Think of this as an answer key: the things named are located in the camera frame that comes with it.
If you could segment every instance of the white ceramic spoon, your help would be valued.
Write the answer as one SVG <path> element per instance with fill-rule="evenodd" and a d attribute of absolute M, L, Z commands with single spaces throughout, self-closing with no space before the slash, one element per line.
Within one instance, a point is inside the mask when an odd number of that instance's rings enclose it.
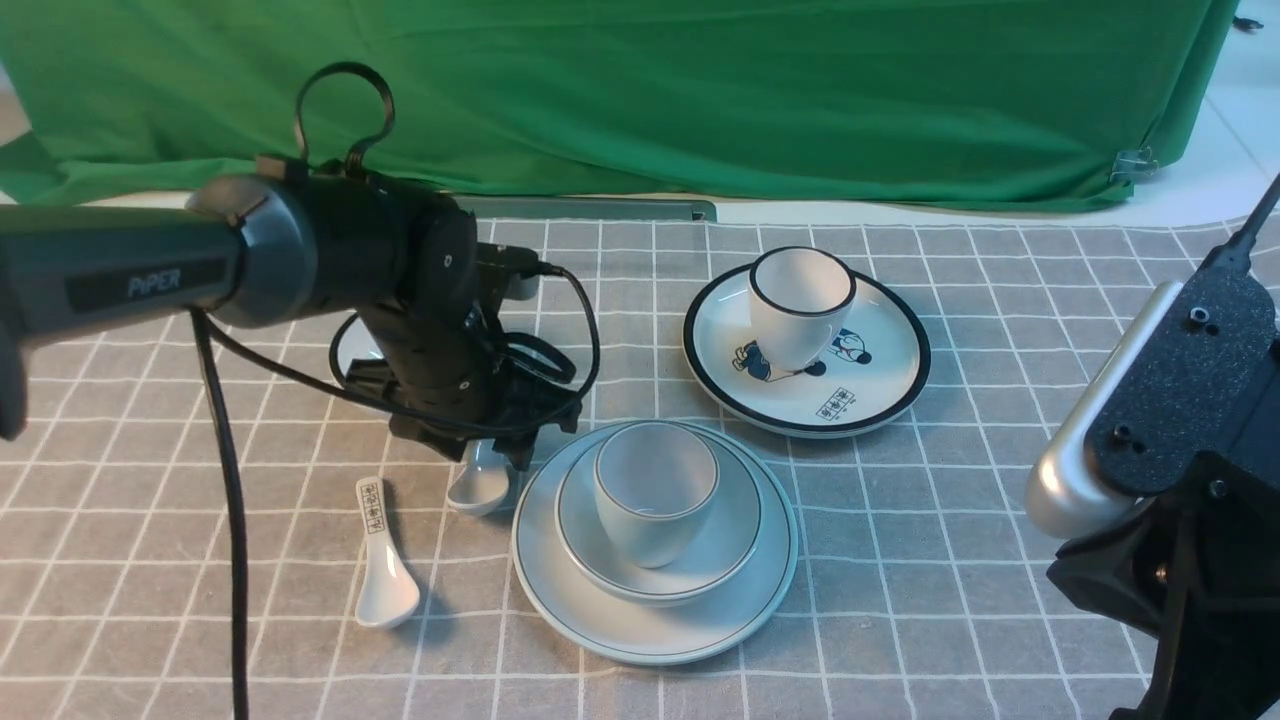
<path fill-rule="evenodd" d="M 472 441 L 467 447 L 466 466 L 449 484 L 445 498 L 449 507 L 467 515 L 488 515 L 507 498 L 511 473 L 507 459 L 494 452 L 493 441 Z"/>
<path fill-rule="evenodd" d="M 394 628 L 413 614 L 422 593 L 392 542 L 383 479 L 365 478 L 356 483 L 356 498 L 365 516 L 365 584 L 356 602 L 356 623 L 364 628 Z"/>

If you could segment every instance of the white teacup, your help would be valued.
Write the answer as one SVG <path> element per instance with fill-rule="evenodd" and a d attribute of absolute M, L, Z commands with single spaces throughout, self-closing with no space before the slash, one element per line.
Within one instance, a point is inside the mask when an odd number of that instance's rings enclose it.
<path fill-rule="evenodd" d="M 703 438 L 669 423 L 637 423 L 611 436 L 595 457 L 595 511 L 618 552 L 660 568 L 698 536 L 719 487 Z"/>
<path fill-rule="evenodd" d="M 838 258 L 813 247 L 760 255 L 748 274 L 751 331 L 769 365 L 804 370 L 840 333 L 858 283 Z"/>

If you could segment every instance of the cartoon figure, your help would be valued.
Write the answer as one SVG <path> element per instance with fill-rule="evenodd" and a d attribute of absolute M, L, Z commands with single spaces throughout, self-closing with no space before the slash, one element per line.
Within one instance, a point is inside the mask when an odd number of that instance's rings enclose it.
<path fill-rule="evenodd" d="M 773 368 L 769 365 L 769 361 L 764 359 L 764 355 L 760 354 L 760 347 L 755 343 L 754 340 L 744 345 L 742 347 L 739 347 L 733 352 L 733 369 L 740 373 L 742 370 L 746 370 L 748 375 L 751 375 L 753 378 L 765 383 L 772 383 L 776 380 L 781 380 L 783 378 L 791 378 L 800 374 L 800 373 L 781 373 L 777 377 L 774 377 Z M 827 366 L 823 365 L 822 360 L 818 360 L 813 365 L 809 365 L 808 368 L 801 370 L 801 373 L 814 377 L 820 377 L 826 372 Z"/>
<path fill-rule="evenodd" d="M 831 347 L 827 351 L 845 363 L 867 365 L 872 361 L 872 354 L 867 352 L 867 343 L 863 342 L 863 337 L 849 329 L 841 329 L 836 340 L 831 341 Z"/>

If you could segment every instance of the white plate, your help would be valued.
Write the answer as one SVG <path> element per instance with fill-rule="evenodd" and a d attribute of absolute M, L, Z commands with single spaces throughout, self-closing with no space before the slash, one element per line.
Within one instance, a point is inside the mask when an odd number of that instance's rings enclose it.
<path fill-rule="evenodd" d="M 338 327 L 338 332 L 333 333 L 333 341 L 329 342 L 329 372 L 338 384 L 346 384 L 347 370 L 356 359 L 381 360 L 383 352 L 374 342 L 374 336 L 369 334 L 369 328 L 360 315 L 352 314 Z"/>
<path fill-rule="evenodd" d="M 760 484 L 760 537 L 732 579 L 675 607 L 617 598 L 591 584 L 557 539 L 554 503 L 573 462 L 623 424 L 582 436 L 550 457 L 516 506 L 511 553 L 529 601 L 558 633 L 591 652 L 632 665 L 678 665 L 710 657 L 746 639 L 769 619 L 796 569 L 796 520 L 773 473 L 731 438 L 685 425 L 730 448 Z"/>
<path fill-rule="evenodd" d="M 760 356 L 744 265 L 716 278 L 685 315 L 685 359 L 717 402 L 748 423 L 804 438 L 850 437 L 902 414 L 929 378 L 929 338 L 892 291 L 854 273 L 858 295 L 835 342 L 803 373 Z"/>
<path fill-rule="evenodd" d="M 593 445 L 561 483 L 556 520 L 561 542 L 586 579 L 623 600 L 673 605 L 728 582 L 755 551 L 760 529 L 760 488 L 731 450 L 708 443 L 719 466 L 719 489 L 707 524 L 685 552 L 662 568 L 640 568 L 622 557 L 595 510 Z"/>

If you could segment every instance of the green backdrop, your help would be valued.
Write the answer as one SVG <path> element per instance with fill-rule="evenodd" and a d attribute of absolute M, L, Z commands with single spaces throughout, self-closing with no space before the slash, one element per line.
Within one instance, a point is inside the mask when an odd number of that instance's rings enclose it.
<path fill-rule="evenodd" d="M 334 60 L 390 82 L 369 165 L 485 195 L 698 192 L 1075 211 L 1181 154 L 1236 0 L 0 1 L 33 133 L 0 190 L 78 202 L 293 151 Z M 312 156 L 380 122 L 316 87 Z"/>

